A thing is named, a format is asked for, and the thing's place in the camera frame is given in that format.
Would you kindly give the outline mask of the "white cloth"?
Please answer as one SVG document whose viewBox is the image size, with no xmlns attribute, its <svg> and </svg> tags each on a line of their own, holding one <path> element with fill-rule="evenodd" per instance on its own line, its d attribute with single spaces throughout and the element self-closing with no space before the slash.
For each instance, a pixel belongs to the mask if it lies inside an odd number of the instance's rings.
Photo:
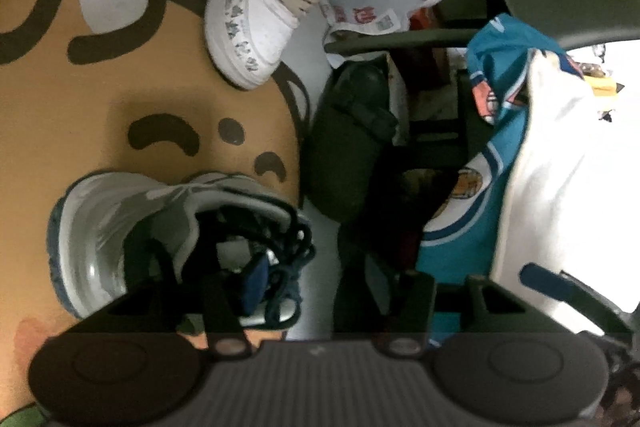
<svg viewBox="0 0 640 427">
<path fill-rule="evenodd" d="M 639 99 L 604 121 L 585 80 L 536 52 L 526 132 L 504 193 L 491 276 L 565 322 L 564 303 L 525 287 L 524 265 L 564 271 L 625 312 L 639 304 Z"/>
</svg>

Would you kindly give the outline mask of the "green leaf mat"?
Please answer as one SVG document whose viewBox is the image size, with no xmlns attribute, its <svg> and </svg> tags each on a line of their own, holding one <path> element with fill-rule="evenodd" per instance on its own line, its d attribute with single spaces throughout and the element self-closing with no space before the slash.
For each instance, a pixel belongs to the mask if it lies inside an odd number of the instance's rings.
<svg viewBox="0 0 640 427">
<path fill-rule="evenodd" d="M 9 413 L 0 421 L 0 427 L 43 427 L 46 424 L 46 418 L 35 403 L 25 405 Z"/>
</svg>

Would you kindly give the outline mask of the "orange cat-shaped floor mat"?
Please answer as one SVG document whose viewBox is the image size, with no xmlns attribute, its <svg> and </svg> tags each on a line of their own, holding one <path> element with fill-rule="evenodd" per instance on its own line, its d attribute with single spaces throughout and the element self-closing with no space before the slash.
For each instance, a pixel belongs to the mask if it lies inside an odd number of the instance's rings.
<svg viewBox="0 0 640 427">
<path fill-rule="evenodd" d="M 299 200 L 310 102 L 288 66 L 252 91 L 206 51 L 205 0 L 1 0 L 1 412 L 32 402 L 27 366 L 72 325 L 48 221 L 98 171 L 178 183 L 243 173 Z"/>
</svg>

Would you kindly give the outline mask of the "grey sneaker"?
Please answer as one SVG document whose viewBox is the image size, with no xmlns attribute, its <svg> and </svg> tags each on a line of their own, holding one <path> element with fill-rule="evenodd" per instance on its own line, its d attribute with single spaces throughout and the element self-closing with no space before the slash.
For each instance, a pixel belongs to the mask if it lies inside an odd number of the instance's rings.
<svg viewBox="0 0 640 427">
<path fill-rule="evenodd" d="M 99 172 L 53 207 L 47 252 L 56 297 L 85 319 L 158 277 L 235 281 L 246 329 L 286 331 L 302 314 L 299 277 L 314 259 L 308 220 L 244 174 L 206 172 L 175 185 Z"/>
</svg>

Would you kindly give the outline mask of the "teal blue printed garment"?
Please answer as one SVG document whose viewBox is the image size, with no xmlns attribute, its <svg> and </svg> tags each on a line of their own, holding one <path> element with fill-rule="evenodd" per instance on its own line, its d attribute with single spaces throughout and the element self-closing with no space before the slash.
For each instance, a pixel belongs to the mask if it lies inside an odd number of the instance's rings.
<svg viewBox="0 0 640 427">
<path fill-rule="evenodd" d="M 459 169 L 445 204 L 424 227 L 416 267 L 439 284 L 461 285 L 470 275 L 492 279 L 504 193 L 526 132 L 527 75 L 536 52 L 557 55 L 564 72 L 584 80 L 556 41 L 510 15 L 491 20 L 466 48 L 477 114 L 490 135 Z"/>
</svg>

